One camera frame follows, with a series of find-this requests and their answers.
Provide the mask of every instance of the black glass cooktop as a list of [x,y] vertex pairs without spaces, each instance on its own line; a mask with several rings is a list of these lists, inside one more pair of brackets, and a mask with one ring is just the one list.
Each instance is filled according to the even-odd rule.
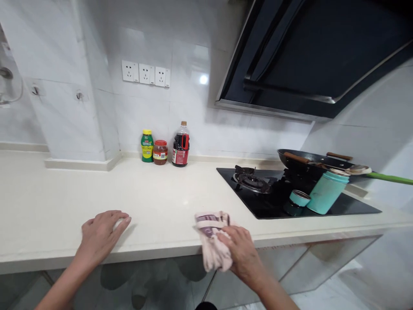
[[[284,175],[287,175],[287,173],[283,170],[255,170],[254,175],[265,180],[272,187],[270,194],[261,194],[251,191],[244,186],[239,186],[234,179],[234,168],[217,168],[217,171],[257,219],[293,217],[286,213],[283,208],[284,204],[289,200],[291,191],[299,189],[310,194],[311,189],[315,185],[315,182],[314,184],[303,185],[302,182],[298,184],[295,178],[291,180],[291,178],[287,177],[288,180],[286,180]],[[342,193],[327,214],[317,214],[308,208],[304,208],[301,215],[297,217],[374,213],[381,213],[381,211]]]

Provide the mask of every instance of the green spatula handle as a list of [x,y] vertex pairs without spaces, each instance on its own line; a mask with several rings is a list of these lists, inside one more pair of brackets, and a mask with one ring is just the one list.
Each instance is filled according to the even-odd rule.
[[402,177],[388,176],[386,174],[378,174],[376,172],[372,172],[372,173],[369,173],[367,175],[370,176],[371,178],[374,178],[374,179],[413,185],[413,180],[405,179],[405,178],[402,178]]

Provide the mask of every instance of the cleaning rag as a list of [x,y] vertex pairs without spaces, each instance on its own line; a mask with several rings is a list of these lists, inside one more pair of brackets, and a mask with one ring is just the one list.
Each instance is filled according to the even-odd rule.
[[222,228],[230,225],[229,215],[223,211],[195,214],[196,228],[202,242],[203,266],[211,270],[227,271],[232,266],[231,252],[217,237],[217,234],[230,236]]

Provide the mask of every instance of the gas stove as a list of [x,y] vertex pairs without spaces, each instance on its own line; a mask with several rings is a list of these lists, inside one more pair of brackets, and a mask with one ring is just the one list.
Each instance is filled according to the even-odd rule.
[[[310,194],[317,183],[289,169],[256,170],[235,166],[235,169],[217,168],[217,171],[259,220],[293,217],[283,208],[292,190]],[[374,213],[381,211],[342,193],[327,214],[317,214],[304,208],[303,212],[295,217]]]

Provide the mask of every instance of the person's right hand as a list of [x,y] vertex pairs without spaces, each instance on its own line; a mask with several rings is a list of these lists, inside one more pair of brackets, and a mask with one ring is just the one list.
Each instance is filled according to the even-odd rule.
[[231,237],[229,239],[222,233],[217,234],[218,239],[231,251],[231,271],[253,291],[258,292],[268,282],[269,275],[254,247],[250,232],[237,226],[227,226],[222,230]]
[[[113,227],[120,219],[124,219],[114,230]],[[74,261],[94,269],[113,250],[120,235],[130,223],[130,216],[120,210],[111,210],[96,215],[82,226],[82,243]]]

